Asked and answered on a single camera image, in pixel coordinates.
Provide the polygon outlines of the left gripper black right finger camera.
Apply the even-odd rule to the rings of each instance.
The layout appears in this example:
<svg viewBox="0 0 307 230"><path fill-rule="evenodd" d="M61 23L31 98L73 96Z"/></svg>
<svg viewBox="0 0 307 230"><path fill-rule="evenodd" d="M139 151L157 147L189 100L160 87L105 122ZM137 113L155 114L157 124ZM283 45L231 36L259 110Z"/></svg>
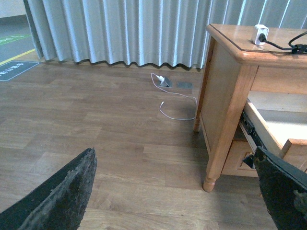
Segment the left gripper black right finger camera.
<svg viewBox="0 0 307 230"><path fill-rule="evenodd" d="M244 163L256 169L268 213L279 230L307 228L307 174L258 146Z"/></svg>

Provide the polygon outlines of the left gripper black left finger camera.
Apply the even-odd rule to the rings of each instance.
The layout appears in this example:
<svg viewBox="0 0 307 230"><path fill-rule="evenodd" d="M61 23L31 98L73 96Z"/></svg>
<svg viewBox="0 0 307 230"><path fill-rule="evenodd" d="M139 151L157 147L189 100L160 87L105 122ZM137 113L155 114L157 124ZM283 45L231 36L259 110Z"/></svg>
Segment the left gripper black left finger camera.
<svg viewBox="0 0 307 230"><path fill-rule="evenodd" d="M0 214L2 230L76 230L91 196L97 158L88 148Z"/></svg>

